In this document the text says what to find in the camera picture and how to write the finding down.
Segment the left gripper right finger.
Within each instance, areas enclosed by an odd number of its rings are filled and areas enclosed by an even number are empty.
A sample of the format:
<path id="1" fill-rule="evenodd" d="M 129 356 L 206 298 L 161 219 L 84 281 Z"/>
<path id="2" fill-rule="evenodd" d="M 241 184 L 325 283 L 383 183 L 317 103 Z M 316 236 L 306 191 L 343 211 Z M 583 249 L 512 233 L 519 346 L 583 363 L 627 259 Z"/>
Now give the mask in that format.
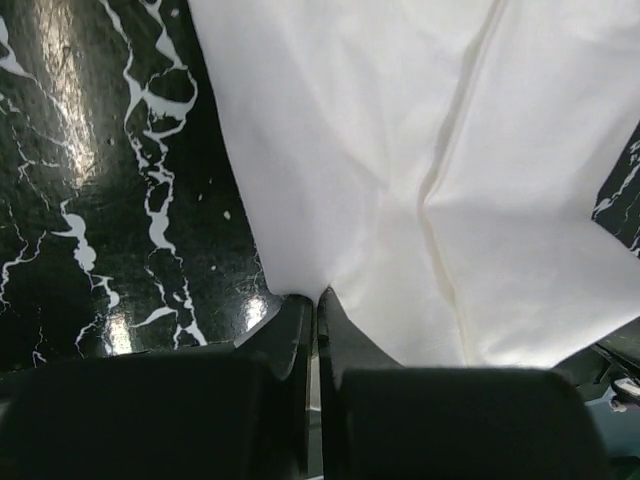
<path id="1" fill-rule="evenodd" d="M 339 390 L 343 375 L 352 369 L 379 370 L 401 366 L 348 317 L 331 288 L 317 307 L 322 455 L 326 479 L 346 479 L 349 473 L 347 409 Z"/>

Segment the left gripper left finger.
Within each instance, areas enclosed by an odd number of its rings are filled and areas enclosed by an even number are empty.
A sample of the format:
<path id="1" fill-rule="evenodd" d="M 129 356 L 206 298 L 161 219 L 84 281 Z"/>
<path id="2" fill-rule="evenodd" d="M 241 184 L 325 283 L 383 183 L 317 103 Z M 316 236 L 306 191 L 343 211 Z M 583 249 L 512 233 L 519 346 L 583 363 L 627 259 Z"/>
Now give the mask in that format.
<path id="1" fill-rule="evenodd" d="M 312 302 L 288 296 L 234 351 L 267 371 L 257 400 L 252 475 L 308 472 L 313 321 Z"/>

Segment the white daisy print t-shirt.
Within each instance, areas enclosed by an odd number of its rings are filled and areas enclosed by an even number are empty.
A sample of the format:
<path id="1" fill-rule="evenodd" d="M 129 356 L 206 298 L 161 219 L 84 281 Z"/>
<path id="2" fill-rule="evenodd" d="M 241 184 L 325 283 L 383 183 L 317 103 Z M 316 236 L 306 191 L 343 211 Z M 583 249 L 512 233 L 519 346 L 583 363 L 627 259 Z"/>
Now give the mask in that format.
<path id="1" fill-rule="evenodd" d="M 635 1 L 193 1 L 271 292 L 404 365 L 548 368 L 639 315 L 592 212 L 639 119 Z"/>

